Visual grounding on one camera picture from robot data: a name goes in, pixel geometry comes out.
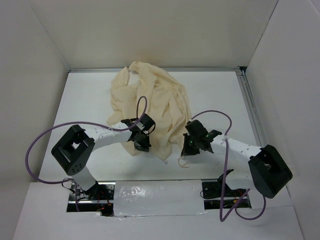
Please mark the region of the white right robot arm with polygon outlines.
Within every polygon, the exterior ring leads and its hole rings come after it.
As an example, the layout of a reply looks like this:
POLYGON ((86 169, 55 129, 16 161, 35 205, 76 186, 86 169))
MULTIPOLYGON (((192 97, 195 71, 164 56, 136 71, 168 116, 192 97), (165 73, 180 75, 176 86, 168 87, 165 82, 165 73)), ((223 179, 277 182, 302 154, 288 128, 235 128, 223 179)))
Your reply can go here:
POLYGON ((249 173, 237 173, 234 169, 226 171, 226 178, 218 184, 223 196, 230 196, 237 189, 250 189, 272 199, 293 178, 292 171, 272 145, 249 145, 225 137, 218 130, 208 131, 198 120, 189 121, 185 128, 182 157, 206 151, 228 157, 249 169, 249 173))

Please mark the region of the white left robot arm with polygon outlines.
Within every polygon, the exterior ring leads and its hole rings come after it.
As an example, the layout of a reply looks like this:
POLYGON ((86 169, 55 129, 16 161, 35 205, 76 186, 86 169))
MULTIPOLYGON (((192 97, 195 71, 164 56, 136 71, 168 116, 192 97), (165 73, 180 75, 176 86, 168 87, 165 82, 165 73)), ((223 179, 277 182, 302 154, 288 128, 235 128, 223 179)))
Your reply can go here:
POLYGON ((155 121, 146 113, 141 119, 123 119, 108 128, 84 129, 72 125, 51 150, 65 173, 80 187, 81 194, 88 200, 98 197, 101 188, 86 167, 90 155, 100 148, 116 144, 133 142, 135 150, 149 152, 150 128, 155 121))

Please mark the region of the cream yellow jacket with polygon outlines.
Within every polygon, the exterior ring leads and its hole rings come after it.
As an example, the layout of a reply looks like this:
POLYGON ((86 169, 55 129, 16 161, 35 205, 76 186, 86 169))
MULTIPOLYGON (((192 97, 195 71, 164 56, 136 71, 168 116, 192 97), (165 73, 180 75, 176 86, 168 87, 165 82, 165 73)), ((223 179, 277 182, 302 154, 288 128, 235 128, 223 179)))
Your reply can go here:
POLYGON ((113 114, 106 121, 108 125, 145 111, 155 121, 150 135, 152 155, 166 162, 172 145, 183 148, 185 126, 192 117, 188 93, 167 71, 134 61, 116 74, 109 92, 113 114))

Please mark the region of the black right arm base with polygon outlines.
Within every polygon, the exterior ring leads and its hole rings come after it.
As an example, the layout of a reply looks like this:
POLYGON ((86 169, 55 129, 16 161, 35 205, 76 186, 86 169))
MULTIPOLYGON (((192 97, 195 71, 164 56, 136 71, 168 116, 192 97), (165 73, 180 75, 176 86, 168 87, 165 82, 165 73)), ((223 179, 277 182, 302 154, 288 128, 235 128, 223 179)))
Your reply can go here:
MULTIPOLYGON (((222 183, 222 175, 217 179, 202 181, 202 190, 199 195, 203 199, 205 210, 218 210, 220 208, 222 183)), ((230 209, 245 192, 246 189, 238 188, 236 190, 232 190, 228 185, 226 185, 223 198, 223 208, 230 209)))

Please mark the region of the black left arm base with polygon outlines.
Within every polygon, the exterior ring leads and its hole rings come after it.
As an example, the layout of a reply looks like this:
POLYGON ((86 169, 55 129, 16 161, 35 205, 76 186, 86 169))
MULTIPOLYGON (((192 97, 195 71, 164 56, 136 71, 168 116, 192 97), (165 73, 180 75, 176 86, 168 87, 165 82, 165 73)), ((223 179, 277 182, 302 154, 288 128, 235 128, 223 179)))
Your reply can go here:
POLYGON ((96 182, 90 189, 84 190, 74 180, 64 179, 61 186, 68 190, 68 213, 98 212, 102 216, 114 215, 115 182, 96 182))

